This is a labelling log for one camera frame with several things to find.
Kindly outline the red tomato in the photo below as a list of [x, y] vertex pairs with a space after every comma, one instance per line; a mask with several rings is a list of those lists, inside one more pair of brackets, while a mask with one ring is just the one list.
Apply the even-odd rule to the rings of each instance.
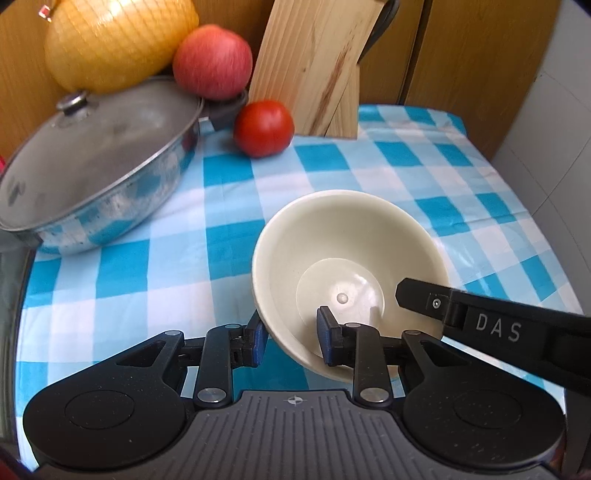
[[294, 138], [294, 120], [278, 101], [262, 100], [240, 110], [233, 126], [233, 141], [252, 158], [280, 154]]

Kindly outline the blue white checkered tablecloth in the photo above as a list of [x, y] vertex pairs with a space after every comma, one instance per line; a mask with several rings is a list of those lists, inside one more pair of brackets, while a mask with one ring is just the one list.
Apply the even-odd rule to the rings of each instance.
[[44, 387], [168, 330], [202, 337], [260, 311], [262, 365], [235, 390], [347, 389], [322, 361], [315, 311], [388, 337], [438, 322], [401, 309], [406, 277], [579, 312], [533, 217], [455, 116], [363, 106], [355, 141], [297, 137], [254, 160], [229, 131], [202, 139], [173, 195], [113, 243], [39, 254], [24, 299], [11, 390], [21, 418]]

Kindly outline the frosted glass door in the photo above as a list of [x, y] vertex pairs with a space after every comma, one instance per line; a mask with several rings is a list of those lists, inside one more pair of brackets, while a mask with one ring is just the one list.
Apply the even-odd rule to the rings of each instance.
[[21, 312], [35, 251], [1, 232], [1, 447], [19, 457], [16, 422], [16, 357]]

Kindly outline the red apple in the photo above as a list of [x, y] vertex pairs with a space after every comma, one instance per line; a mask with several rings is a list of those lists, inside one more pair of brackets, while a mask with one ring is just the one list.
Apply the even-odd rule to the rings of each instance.
[[252, 50], [235, 32], [207, 24], [181, 42], [172, 71], [176, 83], [187, 92], [209, 100], [229, 100], [249, 83]]

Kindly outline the yellow pomelo in net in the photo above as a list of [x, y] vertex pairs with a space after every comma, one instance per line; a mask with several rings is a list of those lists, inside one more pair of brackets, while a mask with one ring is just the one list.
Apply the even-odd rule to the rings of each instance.
[[69, 92], [112, 93], [166, 67], [199, 17], [186, 0], [47, 1], [45, 63]]

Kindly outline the glass pan lid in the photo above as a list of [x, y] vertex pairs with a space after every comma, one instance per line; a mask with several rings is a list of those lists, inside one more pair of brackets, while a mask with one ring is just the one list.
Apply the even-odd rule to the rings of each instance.
[[160, 153], [197, 121], [204, 102], [173, 80], [88, 95], [24, 142], [1, 176], [1, 226], [28, 230], [87, 203]]

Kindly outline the wooden cabinet panels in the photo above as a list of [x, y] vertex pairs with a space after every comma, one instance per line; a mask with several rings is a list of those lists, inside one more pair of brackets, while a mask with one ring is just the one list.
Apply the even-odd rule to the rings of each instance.
[[[48, 22], [39, 1], [4, 1], [1, 155], [9, 158], [54, 111], [63, 89], [45, 69]], [[491, 159], [535, 80], [557, 1], [404, 1], [361, 62], [361, 100], [444, 110], [462, 118]]]

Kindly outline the cream bowl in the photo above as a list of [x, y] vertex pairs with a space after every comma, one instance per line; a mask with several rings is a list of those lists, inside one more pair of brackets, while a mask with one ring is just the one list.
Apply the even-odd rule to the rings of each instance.
[[252, 294], [267, 332], [291, 359], [335, 381], [352, 381], [353, 371], [322, 360], [318, 307], [386, 337], [406, 330], [442, 337], [440, 322], [398, 305], [406, 278], [448, 285], [435, 242], [403, 209], [352, 190], [290, 202], [263, 227], [252, 256]]

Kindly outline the wooden knife block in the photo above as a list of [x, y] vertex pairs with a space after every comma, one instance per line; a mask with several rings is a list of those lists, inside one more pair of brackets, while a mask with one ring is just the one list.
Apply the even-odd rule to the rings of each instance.
[[273, 3], [249, 87], [251, 102], [276, 100], [303, 136], [358, 135], [358, 61], [383, 1]]

